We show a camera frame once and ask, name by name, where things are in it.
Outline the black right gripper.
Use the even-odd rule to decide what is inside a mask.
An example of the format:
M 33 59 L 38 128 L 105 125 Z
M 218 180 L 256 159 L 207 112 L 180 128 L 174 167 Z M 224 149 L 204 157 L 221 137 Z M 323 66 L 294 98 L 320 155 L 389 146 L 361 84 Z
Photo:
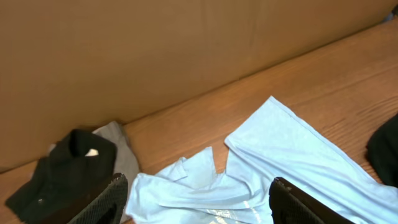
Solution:
M 367 159 L 386 185 L 397 187 L 397 114 L 370 137 Z

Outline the light blue printed t-shirt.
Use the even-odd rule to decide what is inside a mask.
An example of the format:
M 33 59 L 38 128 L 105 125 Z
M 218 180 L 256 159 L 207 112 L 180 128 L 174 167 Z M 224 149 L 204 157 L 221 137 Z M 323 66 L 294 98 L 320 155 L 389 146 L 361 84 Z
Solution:
M 354 223 L 397 222 L 397 189 L 377 183 L 275 98 L 225 143 L 221 174 L 210 147 L 155 175 L 138 174 L 126 213 L 136 223 L 272 223 L 269 191 L 283 177 Z

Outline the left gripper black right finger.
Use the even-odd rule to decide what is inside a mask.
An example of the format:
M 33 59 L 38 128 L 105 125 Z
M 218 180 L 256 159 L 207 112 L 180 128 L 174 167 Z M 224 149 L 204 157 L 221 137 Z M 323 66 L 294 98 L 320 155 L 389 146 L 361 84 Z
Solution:
M 281 177 L 271 183 L 269 205 L 274 224 L 353 224 Z

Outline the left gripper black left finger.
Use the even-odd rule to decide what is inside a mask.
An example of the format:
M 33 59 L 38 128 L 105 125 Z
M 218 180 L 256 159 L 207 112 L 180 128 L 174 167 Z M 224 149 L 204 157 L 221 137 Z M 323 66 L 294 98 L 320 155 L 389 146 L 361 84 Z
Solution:
M 39 203 L 43 215 L 36 217 L 34 223 L 119 223 L 127 193 L 128 180 L 122 173 L 109 176 L 91 187 L 63 187 Z

